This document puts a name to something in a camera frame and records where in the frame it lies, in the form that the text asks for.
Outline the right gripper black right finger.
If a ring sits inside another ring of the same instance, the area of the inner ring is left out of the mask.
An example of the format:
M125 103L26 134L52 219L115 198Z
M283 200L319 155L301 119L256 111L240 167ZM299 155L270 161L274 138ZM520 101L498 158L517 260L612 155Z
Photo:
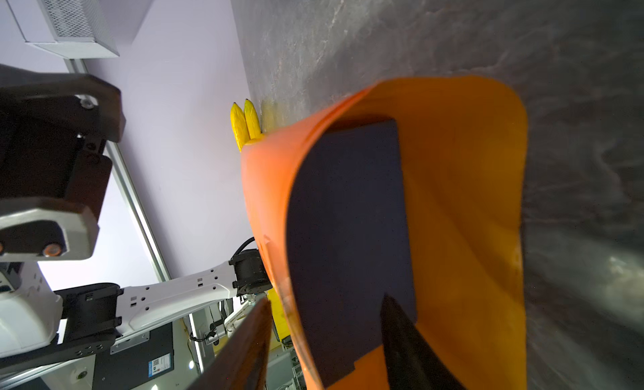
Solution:
M400 304L388 294L383 296L380 319L390 388L464 388L436 356Z

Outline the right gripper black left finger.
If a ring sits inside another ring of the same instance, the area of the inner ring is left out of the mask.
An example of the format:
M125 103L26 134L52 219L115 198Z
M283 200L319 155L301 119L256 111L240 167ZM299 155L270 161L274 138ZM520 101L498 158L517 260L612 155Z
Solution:
M260 299L189 390L265 388L271 334L271 305Z

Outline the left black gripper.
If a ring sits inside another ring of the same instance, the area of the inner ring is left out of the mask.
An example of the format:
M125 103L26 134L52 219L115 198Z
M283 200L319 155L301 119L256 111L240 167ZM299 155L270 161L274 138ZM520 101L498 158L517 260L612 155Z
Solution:
M99 217L122 139L122 93L89 74L1 67L1 197L53 198Z

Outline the dark blue gift box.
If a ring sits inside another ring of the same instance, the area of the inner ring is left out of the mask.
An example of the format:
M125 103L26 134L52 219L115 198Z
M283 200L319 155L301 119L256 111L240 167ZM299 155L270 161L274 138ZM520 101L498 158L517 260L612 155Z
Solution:
M381 345L385 295L417 316L394 121L319 138L294 180L286 248L306 341L330 386Z

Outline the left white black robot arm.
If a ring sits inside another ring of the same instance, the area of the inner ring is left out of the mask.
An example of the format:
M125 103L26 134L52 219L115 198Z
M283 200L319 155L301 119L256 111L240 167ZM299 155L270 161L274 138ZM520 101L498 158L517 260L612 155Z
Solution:
M1 68L1 372L96 355L223 299L271 286L245 242L214 268L160 284L53 290L40 264L88 259L122 138L120 91L87 74Z

